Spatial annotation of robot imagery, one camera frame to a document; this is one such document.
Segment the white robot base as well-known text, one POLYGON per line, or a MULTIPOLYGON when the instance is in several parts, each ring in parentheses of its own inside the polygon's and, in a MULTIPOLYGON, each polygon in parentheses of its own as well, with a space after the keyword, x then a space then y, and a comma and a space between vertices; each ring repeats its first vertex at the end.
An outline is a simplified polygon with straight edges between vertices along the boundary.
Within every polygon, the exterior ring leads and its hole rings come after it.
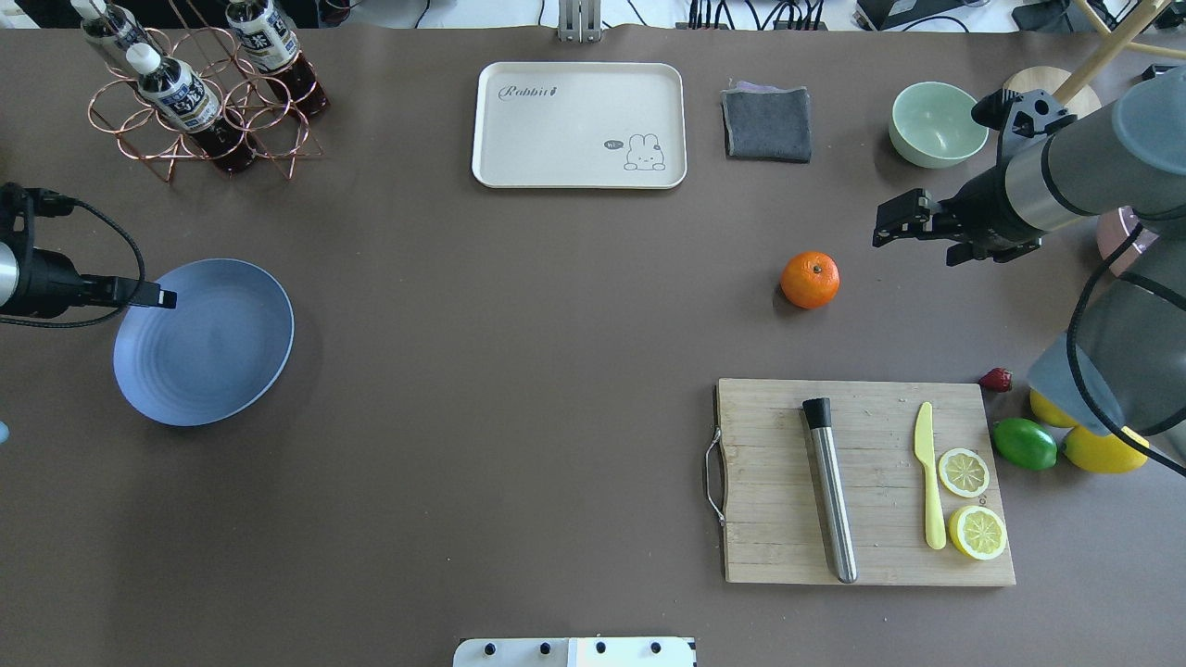
POLYGON ((694 639, 678 636, 463 640, 453 666, 696 666, 694 639))

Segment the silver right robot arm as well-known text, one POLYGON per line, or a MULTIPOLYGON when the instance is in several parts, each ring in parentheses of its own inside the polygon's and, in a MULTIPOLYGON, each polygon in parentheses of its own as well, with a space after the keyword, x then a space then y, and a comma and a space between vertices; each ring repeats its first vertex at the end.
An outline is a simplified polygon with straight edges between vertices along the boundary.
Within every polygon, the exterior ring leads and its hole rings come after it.
POLYGON ((944 239, 950 266, 1005 263, 1048 233, 1131 208, 1139 224, 1090 274, 1029 385, 1093 434, 1182 474, 1182 447, 1140 443, 1182 423, 1182 68, 1088 117, 1045 90, 997 90, 965 116, 997 132, 995 164, 944 201, 916 188, 884 202, 872 244, 944 239))

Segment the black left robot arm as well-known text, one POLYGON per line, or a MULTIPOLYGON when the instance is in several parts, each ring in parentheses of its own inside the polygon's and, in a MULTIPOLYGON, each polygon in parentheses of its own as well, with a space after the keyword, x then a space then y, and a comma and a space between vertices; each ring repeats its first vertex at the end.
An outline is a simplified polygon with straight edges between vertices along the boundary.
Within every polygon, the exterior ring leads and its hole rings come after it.
POLYGON ((45 188, 4 184, 1 195, 1 312, 4 324, 75 329, 114 320, 125 309, 176 309, 177 293, 145 279, 144 253, 130 234, 84 201, 45 188), (81 274, 70 258, 38 248, 36 220, 85 208, 117 233, 138 265, 135 278, 81 274))

